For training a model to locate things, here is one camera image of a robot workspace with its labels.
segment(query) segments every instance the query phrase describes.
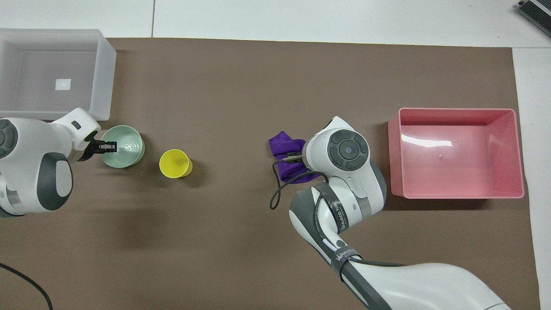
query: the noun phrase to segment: white square sticker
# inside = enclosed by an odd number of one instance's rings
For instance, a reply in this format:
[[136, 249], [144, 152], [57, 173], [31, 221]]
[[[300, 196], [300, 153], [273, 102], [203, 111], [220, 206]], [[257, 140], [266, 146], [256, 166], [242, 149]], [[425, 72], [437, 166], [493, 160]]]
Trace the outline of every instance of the white square sticker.
[[56, 80], [56, 90], [70, 90], [70, 89], [71, 89], [70, 78], [59, 78]]

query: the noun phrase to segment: purple cloth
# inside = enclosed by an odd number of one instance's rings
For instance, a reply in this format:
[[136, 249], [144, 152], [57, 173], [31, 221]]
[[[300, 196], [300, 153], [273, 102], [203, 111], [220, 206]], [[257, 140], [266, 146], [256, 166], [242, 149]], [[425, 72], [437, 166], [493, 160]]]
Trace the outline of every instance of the purple cloth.
[[[274, 155], [277, 160], [287, 157], [287, 153], [302, 152], [302, 147], [305, 143], [306, 141], [302, 139], [292, 139], [284, 131], [278, 133], [275, 137], [268, 140], [268, 144], [270, 145], [270, 149], [272, 150], [272, 155]], [[308, 171], [303, 162], [280, 162], [277, 164], [277, 168], [279, 170], [279, 179], [284, 182], [287, 182], [293, 177]], [[319, 174], [309, 174], [293, 181], [292, 183], [306, 183], [308, 181], [314, 180], [319, 176]]]

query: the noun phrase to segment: white table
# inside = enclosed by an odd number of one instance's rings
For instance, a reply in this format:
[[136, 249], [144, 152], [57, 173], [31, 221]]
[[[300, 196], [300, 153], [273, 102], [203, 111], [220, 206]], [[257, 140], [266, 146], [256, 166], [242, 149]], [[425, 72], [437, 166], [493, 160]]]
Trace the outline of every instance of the white table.
[[0, 28], [175, 37], [513, 47], [542, 309], [551, 309], [551, 38], [515, 1], [2, 0]]

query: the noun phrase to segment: gray translucent container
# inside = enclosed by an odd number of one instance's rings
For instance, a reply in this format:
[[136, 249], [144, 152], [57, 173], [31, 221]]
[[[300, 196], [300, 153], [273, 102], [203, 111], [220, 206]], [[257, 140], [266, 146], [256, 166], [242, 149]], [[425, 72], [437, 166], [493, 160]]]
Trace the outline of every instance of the gray translucent container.
[[116, 56], [96, 29], [0, 29], [0, 117], [108, 120]]

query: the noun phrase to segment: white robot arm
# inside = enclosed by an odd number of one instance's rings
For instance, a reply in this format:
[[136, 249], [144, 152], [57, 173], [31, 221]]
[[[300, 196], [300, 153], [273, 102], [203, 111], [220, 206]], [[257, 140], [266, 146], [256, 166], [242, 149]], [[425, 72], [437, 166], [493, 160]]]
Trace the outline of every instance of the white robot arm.
[[308, 168], [331, 177], [295, 194], [291, 222], [369, 310], [510, 310], [463, 268], [369, 262], [339, 237], [379, 212], [386, 199], [369, 145], [341, 118], [334, 117], [308, 141], [302, 156]]
[[94, 140], [98, 130], [81, 108], [51, 123], [0, 119], [0, 217], [60, 208], [73, 189], [69, 163], [116, 151], [116, 143]]

